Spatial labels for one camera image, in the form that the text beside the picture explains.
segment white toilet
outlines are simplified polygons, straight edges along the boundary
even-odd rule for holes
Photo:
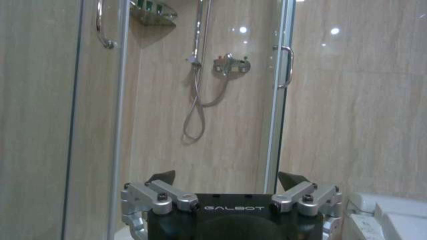
[[[342,240],[427,240],[427,202],[352,193],[342,221]]]

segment chrome handle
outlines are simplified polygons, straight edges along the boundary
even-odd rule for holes
[[[97,0],[95,6],[95,32],[97,32],[97,39],[106,49],[114,48],[114,42],[105,37],[103,28],[102,28],[102,6],[103,0]]]
[[[273,45],[272,46],[272,50],[277,50],[278,47],[277,45]],[[284,84],[282,85],[278,85],[277,86],[277,89],[285,89],[288,87],[288,85],[290,84],[292,82],[292,74],[293,74],[293,51],[292,51],[292,48],[288,47],[288,46],[281,46],[280,47],[280,50],[285,50],[288,55],[288,61],[289,61],[289,67],[288,67],[288,74],[286,74],[286,79],[284,81]]]

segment glass panel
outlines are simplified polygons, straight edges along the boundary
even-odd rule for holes
[[[281,142],[281,127],[282,127],[282,113],[284,102],[286,96],[285,85],[289,71],[289,53],[278,46],[290,46],[292,36],[292,21],[293,21],[293,5],[294,1],[288,0],[280,2],[280,8],[277,8],[277,20],[273,20],[276,26],[273,26],[273,35],[270,42],[270,55],[273,65],[269,67],[272,71],[270,79],[273,84],[268,89],[264,109],[264,122],[262,122],[262,140],[260,162],[264,162],[264,167],[260,168],[264,171],[262,180],[262,192],[273,193],[276,191],[277,182],[277,165],[280,157],[280,142]]]
[[[298,1],[292,39],[280,169],[425,200],[427,1]]]
[[[99,2],[101,36],[103,43],[114,41],[111,49],[101,44],[95,30]],[[127,1],[83,1],[65,240],[110,239],[109,233],[114,230],[117,105],[127,16]]]
[[[61,238],[79,1],[0,1],[0,239]]]
[[[273,105],[284,98],[274,94],[285,59],[273,45],[284,41],[285,8],[277,0],[210,2],[208,11],[208,0],[163,1],[177,15],[171,27],[130,19],[121,186],[175,170],[173,185],[185,191],[264,192],[266,152],[278,151],[268,145],[280,136],[270,135],[270,126],[272,113],[281,124]],[[196,97],[202,105],[194,103],[185,121]],[[121,239],[129,230],[118,228]]]

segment screw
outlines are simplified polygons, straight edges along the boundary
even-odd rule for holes
[[[165,192],[159,192],[157,194],[157,201],[165,201],[165,200],[167,200],[167,195]]]
[[[186,194],[184,194],[181,197],[182,197],[184,199],[189,199],[192,196],[193,196],[192,194],[186,193]]]
[[[305,194],[304,196],[301,196],[301,201],[304,203],[312,203],[313,202],[313,196],[310,194]]]

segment beige marble wall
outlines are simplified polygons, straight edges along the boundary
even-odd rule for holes
[[[190,107],[190,64],[185,58],[193,46],[196,1],[165,3],[177,11],[174,29],[130,25],[139,28],[139,42],[129,45],[127,59],[133,59],[134,52],[139,58],[130,61],[138,62],[138,74],[134,105],[127,106],[133,108],[129,161],[122,159],[129,167],[127,180],[142,182],[153,173],[174,169],[174,185],[188,191],[256,192],[264,88],[272,87],[265,72],[274,1],[213,1],[204,102],[220,89],[221,80],[210,73],[218,55],[230,52],[236,58],[248,56],[252,69],[229,82],[220,104],[205,108],[204,136],[190,145],[181,142],[181,135]],[[238,32],[241,26],[246,27],[245,34]],[[194,133],[198,127],[198,120],[192,119],[189,131]]]
[[[424,0],[296,3],[281,171],[427,200],[425,14]]]
[[[78,1],[0,1],[0,240],[59,239]]]

